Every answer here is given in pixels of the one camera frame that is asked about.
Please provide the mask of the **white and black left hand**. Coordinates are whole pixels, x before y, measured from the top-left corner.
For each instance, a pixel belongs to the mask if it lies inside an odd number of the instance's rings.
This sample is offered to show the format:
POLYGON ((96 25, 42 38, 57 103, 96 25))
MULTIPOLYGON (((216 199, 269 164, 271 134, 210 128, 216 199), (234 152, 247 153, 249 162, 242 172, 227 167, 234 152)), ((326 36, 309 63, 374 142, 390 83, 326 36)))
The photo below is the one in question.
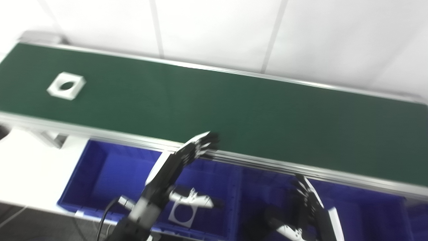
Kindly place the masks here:
POLYGON ((194 136, 175 152, 162 153, 146 179, 141 197, 163 210, 169 201, 191 203, 191 188, 176 186, 183 169, 209 150, 218 150, 220 141, 216 132, 194 136))

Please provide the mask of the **white and black right hand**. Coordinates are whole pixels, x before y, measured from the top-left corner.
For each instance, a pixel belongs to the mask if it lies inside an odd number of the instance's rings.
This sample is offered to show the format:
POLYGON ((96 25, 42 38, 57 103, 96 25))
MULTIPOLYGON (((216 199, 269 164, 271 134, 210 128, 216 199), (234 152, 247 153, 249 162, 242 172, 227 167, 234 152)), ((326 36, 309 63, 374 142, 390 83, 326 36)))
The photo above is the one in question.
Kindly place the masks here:
POLYGON ((295 225, 285 223, 275 207, 268 207, 263 218, 267 226, 290 241, 344 241, 344 233, 336 207, 326 209, 318 192, 302 174, 293 182, 299 194, 295 225))

